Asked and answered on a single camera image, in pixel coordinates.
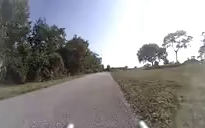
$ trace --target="sky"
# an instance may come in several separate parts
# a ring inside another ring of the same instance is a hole
[[[49,24],[66,28],[89,40],[102,63],[141,66],[136,53],[146,43],[163,43],[177,30],[193,36],[191,47],[179,51],[179,61],[197,56],[205,30],[205,0],[30,0],[30,17],[44,17]],[[168,59],[175,60],[168,49]]]

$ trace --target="grassy field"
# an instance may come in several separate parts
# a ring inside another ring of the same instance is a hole
[[[45,81],[45,82],[33,82],[33,83],[26,83],[23,85],[0,87],[0,100],[14,97],[14,96],[24,94],[27,92],[35,91],[41,88],[47,88],[49,86],[60,84],[65,81],[79,78],[81,76],[82,75],[77,75],[77,76],[65,77],[65,78],[50,80],[50,81]]]
[[[151,128],[205,128],[205,64],[111,74]]]

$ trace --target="road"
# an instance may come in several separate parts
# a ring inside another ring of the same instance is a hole
[[[132,128],[134,118],[109,73],[0,101],[0,128],[61,128],[67,122],[75,128]]]

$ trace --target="tree trunk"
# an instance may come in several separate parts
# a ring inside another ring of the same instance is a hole
[[[178,62],[177,51],[175,51],[175,55],[176,55],[176,63],[177,63]]]

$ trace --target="bright sky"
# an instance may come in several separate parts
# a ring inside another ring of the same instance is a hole
[[[163,38],[176,30],[194,37],[190,48],[179,51],[182,62],[198,54],[205,30],[205,0],[30,1],[32,19],[46,17],[50,24],[65,27],[69,38],[78,34],[89,40],[105,66],[139,66],[136,53],[143,44],[161,46]],[[174,61],[172,51],[168,58]]]

